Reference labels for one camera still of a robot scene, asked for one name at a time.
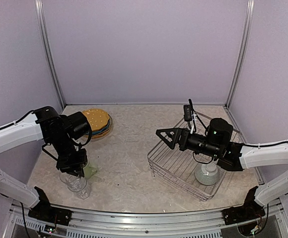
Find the light green mug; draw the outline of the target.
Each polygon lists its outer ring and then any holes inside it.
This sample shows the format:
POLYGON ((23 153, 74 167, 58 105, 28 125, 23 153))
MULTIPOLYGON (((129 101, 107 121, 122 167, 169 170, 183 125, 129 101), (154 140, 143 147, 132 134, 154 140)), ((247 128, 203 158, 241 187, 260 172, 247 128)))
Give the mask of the light green mug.
POLYGON ((98 166, 94 163, 87 162, 83 167, 84 178, 89 180, 92 176, 94 176, 98 172, 98 166))

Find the clear glass cup front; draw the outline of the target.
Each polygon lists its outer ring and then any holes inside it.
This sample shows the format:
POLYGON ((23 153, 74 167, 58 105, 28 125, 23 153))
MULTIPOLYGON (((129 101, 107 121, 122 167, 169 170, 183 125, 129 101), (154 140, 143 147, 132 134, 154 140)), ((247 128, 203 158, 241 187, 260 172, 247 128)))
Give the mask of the clear glass cup front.
POLYGON ((60 173, 59 178, 72 192, 80 192, 87 186, 87 181, 83 177, 76 177, 67 173, 60 173))

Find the clear glass cup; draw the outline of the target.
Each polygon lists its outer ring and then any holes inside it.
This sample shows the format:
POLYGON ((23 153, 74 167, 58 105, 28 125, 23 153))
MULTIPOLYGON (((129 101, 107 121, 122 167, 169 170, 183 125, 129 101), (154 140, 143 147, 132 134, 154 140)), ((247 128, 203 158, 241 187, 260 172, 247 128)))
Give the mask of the clear glass cup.
POLYGON ((78 178, 71 182, 68 189, 79 199, 87 199, 91 194, 91 187, 84 178, 78 178))
POLYGON ((87 181, 83 177, 76 177, 67 173, 60 173, 59 178, 72 192, 80 192, 87 186, 87 181))

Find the clear glass cup back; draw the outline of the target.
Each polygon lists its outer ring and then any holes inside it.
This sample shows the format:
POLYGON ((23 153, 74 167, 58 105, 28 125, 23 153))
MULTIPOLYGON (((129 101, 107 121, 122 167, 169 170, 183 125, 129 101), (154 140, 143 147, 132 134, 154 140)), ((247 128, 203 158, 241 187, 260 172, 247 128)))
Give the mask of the clear glass cup back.
POLYGON ((71 182, 68 189, 79 199, 87 199, 91 194, 91 187, 84 178, 78 178, 71 182))

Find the blue polka dot plate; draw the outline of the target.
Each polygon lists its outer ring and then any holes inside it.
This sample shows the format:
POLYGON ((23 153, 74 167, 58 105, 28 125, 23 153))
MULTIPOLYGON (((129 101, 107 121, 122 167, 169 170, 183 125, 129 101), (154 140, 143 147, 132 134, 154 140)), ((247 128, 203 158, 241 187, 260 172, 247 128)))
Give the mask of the blue polka dot plate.
POLYGON ((99 137, 106 135, 111 129, 111 127, 112 127, 112 123, 107 124, 107 126, 103 128, 102 130, 94 131, 92 133, 92 137, 99 138, 99 137))

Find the yellow polka dot plate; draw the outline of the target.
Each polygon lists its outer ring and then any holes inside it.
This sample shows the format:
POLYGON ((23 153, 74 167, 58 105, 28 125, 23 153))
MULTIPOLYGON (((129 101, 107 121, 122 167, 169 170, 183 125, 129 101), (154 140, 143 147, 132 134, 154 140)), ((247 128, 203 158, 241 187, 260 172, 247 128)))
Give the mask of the yellow polka dot plate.
POLYGON ((107 134, 109 134, 109 133, 111 132, 111 130, 112 130, 112 127, 108 128, 106 131, 104 131, 104 132, 102 132, 102 133, 100 133, 100 134, 93 135, 93 136, 91 137, 91 139, 92 139, 92 140, 94 140, 94 139, 100 139, 100 138, 106 136, 107 134))
POLYGON ((92 131, 99 131, 103 129, 109 122, 109 114, 102 109, 88 109, 82 111, 89 122, 92 131))

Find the white green ceramic bowl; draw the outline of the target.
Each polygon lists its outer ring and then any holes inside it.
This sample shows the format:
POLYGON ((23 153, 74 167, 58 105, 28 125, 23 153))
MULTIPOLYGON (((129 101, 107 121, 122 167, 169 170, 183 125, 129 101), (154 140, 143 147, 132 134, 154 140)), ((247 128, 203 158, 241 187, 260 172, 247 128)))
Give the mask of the white green ceramic bowl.
POLYGON ((198 164, 194 176, 199 183, 210 186, 219 181, 219 170, 215 163, 198 164))

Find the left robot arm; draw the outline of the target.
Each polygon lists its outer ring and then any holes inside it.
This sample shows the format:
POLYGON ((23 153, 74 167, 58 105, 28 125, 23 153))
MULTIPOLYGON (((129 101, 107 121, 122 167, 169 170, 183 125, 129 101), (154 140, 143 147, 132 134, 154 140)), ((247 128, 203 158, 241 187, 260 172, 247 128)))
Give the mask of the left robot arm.
MULTIPOLYGON (((76 112, 69 116, 59 114, 53 107, 31 110, 18 120, 0 126, 0 158, 7 158, 9 152, 20 152, 20 171, 25 169, 25 156, 38 154, 38 146, 52 146, 56 155, 56 169, 70 176, 85 176, 87 164, 85 144, 78 140, 92 134, 86 116, 76 112)), ((43 220, 51 220, 55 213, 48 204, 43 190, 30 187, 0 168, 0 194, 10 197, 35 210, 43 220)))

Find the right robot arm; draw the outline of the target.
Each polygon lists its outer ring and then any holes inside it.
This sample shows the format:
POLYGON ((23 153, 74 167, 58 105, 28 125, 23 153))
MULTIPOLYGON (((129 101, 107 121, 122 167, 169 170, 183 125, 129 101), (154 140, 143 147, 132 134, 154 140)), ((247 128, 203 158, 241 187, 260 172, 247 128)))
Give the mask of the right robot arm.
MULTIPOLYGON (((233 126, 222 118, 211 119, 205 135, 191 133, 187 128, 158 129, 156 135, 170 149, 176 145, 181 151, 190 150, 195 154, 210 156, 217 165, 229 172, 270 165, 288 164, 288 139, 285 141, 245 144, 231 141, 233 126)), ((258 206, 288 193, 288 170, 270 182, 253 189, 251 201, 242 205, 239 216, 250 220, 258 213, 258 206)))

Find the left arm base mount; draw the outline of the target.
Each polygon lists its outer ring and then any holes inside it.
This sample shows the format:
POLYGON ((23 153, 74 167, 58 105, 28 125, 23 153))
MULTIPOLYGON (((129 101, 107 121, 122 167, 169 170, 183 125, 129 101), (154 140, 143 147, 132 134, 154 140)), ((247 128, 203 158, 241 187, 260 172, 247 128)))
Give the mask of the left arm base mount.
POLYGON ((72 211, 52 206, 42 189, 36 186, 34 189, 38 192, 39 202, 29 209, 28 216, 40 221, 53 223, 54 225, 68 226, 72 217, 72 211))

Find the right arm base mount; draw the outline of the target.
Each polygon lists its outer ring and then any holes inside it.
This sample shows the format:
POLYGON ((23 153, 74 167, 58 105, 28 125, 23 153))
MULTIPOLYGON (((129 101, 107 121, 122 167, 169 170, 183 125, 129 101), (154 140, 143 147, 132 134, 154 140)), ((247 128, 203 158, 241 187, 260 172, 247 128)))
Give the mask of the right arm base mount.
POLYGON ((255 202, 255 192, 258 186, 250 189, 241 206, 222 210, 225 225, 231 225, 257 219, 266 215, 264 207, 255 202))

